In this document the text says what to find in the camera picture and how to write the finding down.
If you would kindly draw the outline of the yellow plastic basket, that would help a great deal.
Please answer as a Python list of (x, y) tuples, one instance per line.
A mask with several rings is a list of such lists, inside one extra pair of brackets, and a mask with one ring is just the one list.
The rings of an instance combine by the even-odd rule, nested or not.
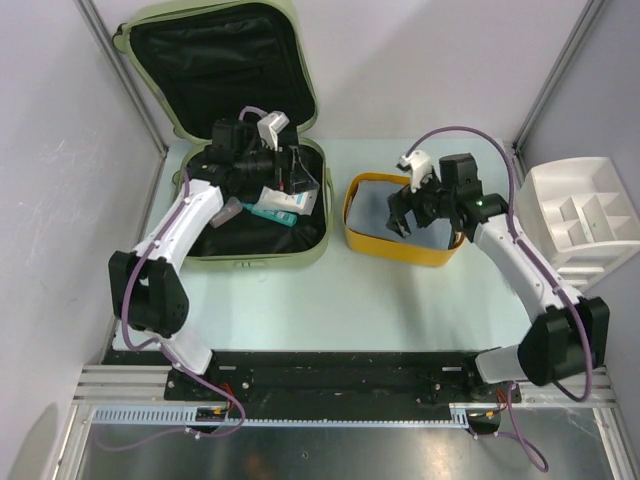
[(349, 248), (357, 253), (425, 267), (441, 267), (457, 252), (465, 237), (445, 219), (419, 229), (407, 217), (411, 235), (403, 238), (386, 226), (387, 198), (409, 184), (405, 176), (365, 172), (349, 185), (343, 206), (343, 224)]

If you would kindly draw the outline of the green hard-shell suitcase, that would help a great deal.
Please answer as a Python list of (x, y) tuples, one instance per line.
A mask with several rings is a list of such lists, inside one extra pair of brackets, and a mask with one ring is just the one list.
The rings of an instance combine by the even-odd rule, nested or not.
[(264, 187), (315, 197), (290, 227), (249, 212), (204, 227), (188, 261), (213, 269), (317, 261), (333, 196), (324, 152), (305, 137), (318, 108), (294, 5), (170, 1), (138, 11), (112, 41), (190, 142), (182, 165), (191, 176), (218, 181), (225, 197), (248, 203)]

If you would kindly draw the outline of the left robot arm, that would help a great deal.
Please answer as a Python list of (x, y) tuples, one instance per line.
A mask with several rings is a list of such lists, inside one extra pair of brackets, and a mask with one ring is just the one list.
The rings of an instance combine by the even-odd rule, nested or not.
[(321, 149), (298, 137), (286, 115), (218, 120), (188, 154), (174, 203), (154, 230), (109, 262), (111, 297), (125, 344), (146, 335), (189, 371), (186, 387), (214, 397), (221, 376), (179, 278), (185, 260), (217, 268), (303, 266), (324, 252), (329, 175)]

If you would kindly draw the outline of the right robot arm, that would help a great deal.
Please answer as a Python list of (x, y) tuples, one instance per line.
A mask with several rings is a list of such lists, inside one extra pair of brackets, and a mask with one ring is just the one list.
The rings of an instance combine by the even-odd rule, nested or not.
[(388, 198), (387, 227), (407, 238), (413, 215), (419, 228), (446, 219), (495, 264), (518, 296), (531, 326), (510, 347), (476, 354), (461, 376), (463, 393), (484, 401), (498, 383), (527, 380), (536, 386), (583, 374), (581, 395), (592, 392), (593, 374), (603, 363), (610, 310), (599, 297), (586, 298), (572, 287), (539, 253), (521, 229), (513, 208), (499, 194), (486, 194), (469, 154), (449, 155), (434, 166), (423, 151), (404, 154), (397, 163), (409, 174), (408, 185)]

